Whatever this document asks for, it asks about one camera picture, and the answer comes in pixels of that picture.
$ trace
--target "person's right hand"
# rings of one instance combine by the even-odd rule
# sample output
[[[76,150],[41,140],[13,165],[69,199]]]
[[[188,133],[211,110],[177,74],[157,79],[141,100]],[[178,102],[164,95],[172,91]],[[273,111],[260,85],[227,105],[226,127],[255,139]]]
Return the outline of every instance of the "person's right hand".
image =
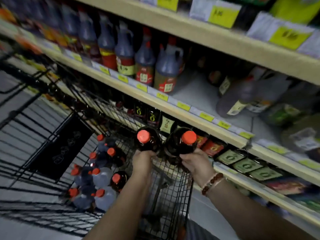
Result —
[[[205,184],[216,174],[208,160],[208,155],[196,148],[194,153],[180,154],[182,164],[190,170],[194,181],[200,186],[204,187]]]

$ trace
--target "bracelet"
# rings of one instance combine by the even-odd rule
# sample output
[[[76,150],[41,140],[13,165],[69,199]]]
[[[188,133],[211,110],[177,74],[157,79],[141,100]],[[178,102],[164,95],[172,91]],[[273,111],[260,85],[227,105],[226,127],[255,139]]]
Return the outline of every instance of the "bracelet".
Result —
[[[205,186],[202,188],[201,193],[202,195],[206,195],[206,193],[208,192],[208,190],[212,187],[212,186],[216,186],[221,180],[223,179],[223,173],[217,173],[214,175],[214,177],[212,179],[210,179]]]

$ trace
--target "forearm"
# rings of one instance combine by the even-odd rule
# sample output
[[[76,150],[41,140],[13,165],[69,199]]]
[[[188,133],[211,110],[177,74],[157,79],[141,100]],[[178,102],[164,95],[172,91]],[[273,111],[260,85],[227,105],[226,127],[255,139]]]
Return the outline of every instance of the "forearm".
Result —
[[[240,193],[225,179],[207,196],[243,240],[311,240],[309,234]]]
[[[134,239],[149,192],[150,178],[133,174],[114,205],[90,230],[85,240]]]

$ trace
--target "hand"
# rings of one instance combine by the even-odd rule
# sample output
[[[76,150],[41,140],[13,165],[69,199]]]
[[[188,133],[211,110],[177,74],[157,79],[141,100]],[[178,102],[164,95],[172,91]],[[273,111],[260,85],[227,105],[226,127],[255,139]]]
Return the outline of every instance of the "hand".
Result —
[[[155,156],[156,153],[153,151],[141,152],[139,150],[136,150],[132,159],[132,174],[140,175],[142,177],[148,177],[152,169],[151,157]]]
[[[180,154],[182,164],[190,170],[194,181],[203,187],[216,173],[208,160],[208,155],[196,148],[194,153]]]

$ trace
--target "person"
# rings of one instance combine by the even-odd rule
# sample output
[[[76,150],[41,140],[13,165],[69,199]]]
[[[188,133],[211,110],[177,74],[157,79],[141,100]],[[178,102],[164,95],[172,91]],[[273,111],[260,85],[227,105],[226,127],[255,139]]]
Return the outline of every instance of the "person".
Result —
[[[114,205],[83,240],[131,240],[135,238],[149,194],[151,157],[155,155],[152,151],[137,151],[134,154],[132,176]],[[180,157],[182,164],[190,170],[194,181],[201,187],[217,174],[206,153],[198,148],[194,153],[180,155]],[[299,227],[240,193],[224,178],[209,188],[206,197],[242,240],[314,240]]]

